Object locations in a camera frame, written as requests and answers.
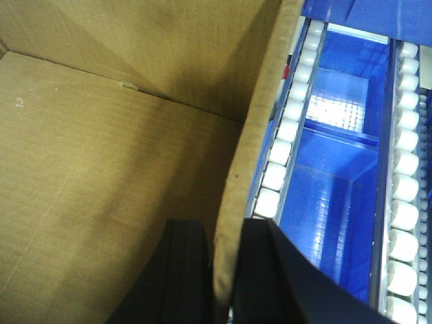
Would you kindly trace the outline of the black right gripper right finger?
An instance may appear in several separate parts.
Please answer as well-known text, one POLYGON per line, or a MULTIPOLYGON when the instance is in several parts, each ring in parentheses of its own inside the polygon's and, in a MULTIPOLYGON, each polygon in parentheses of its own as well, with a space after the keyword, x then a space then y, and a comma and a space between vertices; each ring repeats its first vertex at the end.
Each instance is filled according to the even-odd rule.
POLYGON ((389 323, 313 266, 272 220, 242 226, 234 323, 389 323))

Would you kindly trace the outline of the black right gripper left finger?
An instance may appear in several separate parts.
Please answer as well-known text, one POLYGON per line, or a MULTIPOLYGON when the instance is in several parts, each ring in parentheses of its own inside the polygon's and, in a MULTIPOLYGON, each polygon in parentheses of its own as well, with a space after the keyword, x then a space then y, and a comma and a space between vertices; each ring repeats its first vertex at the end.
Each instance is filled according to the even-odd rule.
POLYGON ((200 221, 165 223, 152 257, 107 322, 211 322, 211 272, 200 221))

